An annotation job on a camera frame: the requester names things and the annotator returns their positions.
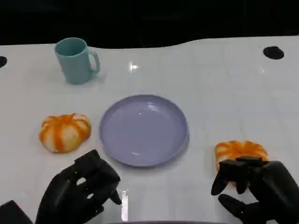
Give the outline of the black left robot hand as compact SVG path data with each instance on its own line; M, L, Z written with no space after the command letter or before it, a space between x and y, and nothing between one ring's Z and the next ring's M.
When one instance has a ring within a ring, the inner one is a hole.
M37 224L85 224L103 212L110 199L121 199L117 172L94 149L55 175L40 202Z

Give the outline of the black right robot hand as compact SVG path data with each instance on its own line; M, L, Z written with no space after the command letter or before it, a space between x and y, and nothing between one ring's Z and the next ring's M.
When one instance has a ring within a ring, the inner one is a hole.
M238 194L249 189L257 199L245 204L223 190L234 182ZM260 157L238 157L219 163L211 194L221 205L244 224L279 224L299 222L299 187L280 161L263 161Z

